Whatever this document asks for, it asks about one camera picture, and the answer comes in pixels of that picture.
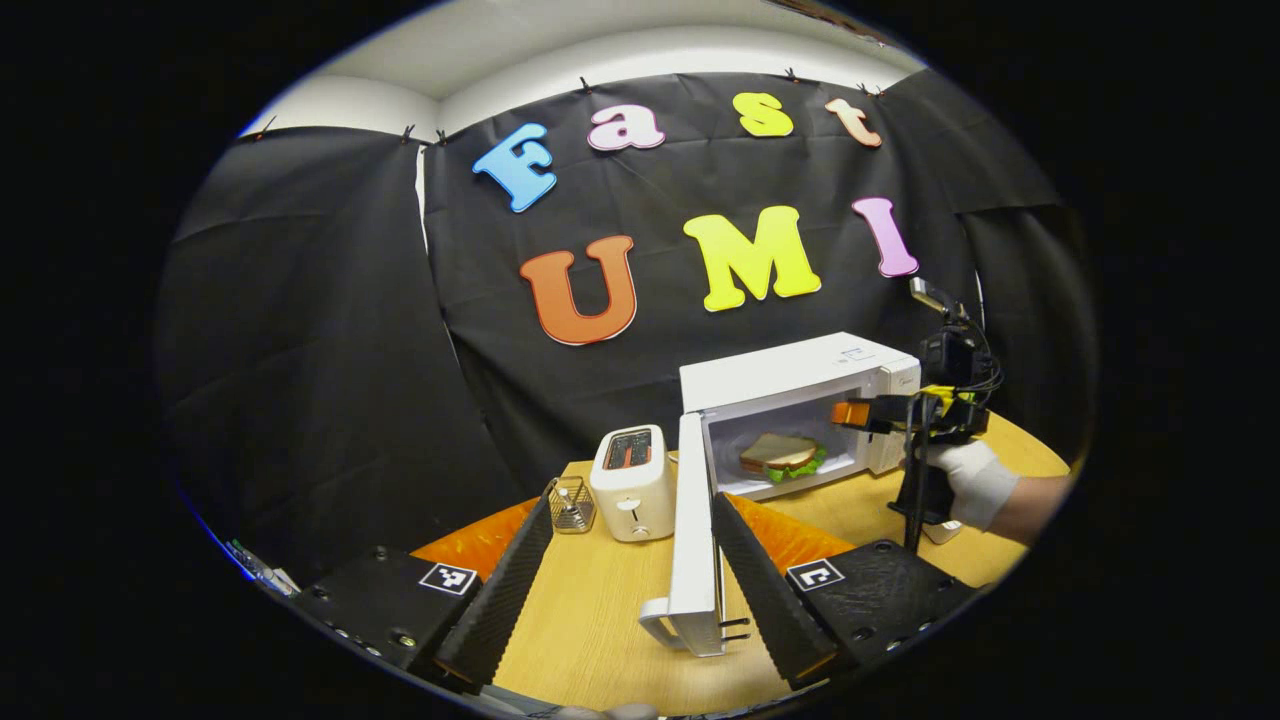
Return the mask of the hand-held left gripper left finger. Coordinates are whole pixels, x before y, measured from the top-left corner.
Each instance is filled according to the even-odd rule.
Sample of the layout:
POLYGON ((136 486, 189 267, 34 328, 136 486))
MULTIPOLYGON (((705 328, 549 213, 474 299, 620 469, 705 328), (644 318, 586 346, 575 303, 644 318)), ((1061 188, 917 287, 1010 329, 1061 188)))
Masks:
POLYGON ((375 661, 451 691, 492 684, 552 538, 545 496, 410 553, 376 546, 292 601, 375 661))

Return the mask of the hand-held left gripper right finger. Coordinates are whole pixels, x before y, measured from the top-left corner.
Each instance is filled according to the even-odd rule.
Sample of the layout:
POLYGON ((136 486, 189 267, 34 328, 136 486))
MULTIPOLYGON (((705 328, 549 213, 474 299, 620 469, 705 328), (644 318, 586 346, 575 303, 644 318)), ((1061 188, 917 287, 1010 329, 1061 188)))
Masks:
POLYGON ((799 689, 919 644, 978 589, 891 539, 852 546, 718 493, 712 525, 771 661, 799 689))

